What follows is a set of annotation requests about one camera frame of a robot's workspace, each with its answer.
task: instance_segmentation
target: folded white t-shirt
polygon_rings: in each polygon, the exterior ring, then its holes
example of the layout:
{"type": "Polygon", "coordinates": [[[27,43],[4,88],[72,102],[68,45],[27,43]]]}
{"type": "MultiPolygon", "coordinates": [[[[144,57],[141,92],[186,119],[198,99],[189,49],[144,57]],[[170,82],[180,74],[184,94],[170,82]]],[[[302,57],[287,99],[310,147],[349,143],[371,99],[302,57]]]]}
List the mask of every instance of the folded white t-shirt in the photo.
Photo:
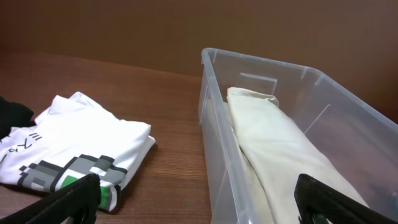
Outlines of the folded white t-shirt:
{"type": "Polygon", "coordinates": [[[298,222],[294,190],[300,174],[308,174],[367,206],[328,158],[267,96],[231,87],[227,101],[239,146],[259,178],[275,223],[298,222]]]}
{"type": "Polygon", "coordinates": [[[0,143],[0,182],[54,192],[86,174],[101,181],[111,211],[155,143],[150,125],[119,120],[82,93],[56,96],[36,126],[12,128],[0,143]]]}

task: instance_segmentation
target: brown background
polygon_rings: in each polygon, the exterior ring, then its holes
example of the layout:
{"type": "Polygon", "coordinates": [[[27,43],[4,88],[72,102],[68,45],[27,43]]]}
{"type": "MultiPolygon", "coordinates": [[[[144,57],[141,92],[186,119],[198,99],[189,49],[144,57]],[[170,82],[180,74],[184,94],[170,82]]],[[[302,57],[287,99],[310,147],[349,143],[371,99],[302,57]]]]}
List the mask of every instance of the brown background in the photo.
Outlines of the brown background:
{"type": "Polygon", "coordinates": [[[201,75],[205,47],[323,70],[398,110],[398,1],[0,0],[0,47],[201,75]]]}

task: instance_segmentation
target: table top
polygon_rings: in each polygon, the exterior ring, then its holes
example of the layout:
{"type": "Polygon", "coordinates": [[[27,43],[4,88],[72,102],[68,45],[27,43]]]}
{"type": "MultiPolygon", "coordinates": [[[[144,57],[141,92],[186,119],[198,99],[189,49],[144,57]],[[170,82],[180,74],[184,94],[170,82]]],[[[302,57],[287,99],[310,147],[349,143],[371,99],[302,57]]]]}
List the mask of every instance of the table top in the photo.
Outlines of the table top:
{"type": "MultiPolygon", "coordinates": [[[[0,52],[0,96],[38,115],[55,95],[80,91],[119,119],[151,124],[152,147],[114,214],[96,223],[209,223],[198,123],[201,78],[39,52],[0,52]]],[[[0,186],[0,218],[40,199],[0,186]]]]}

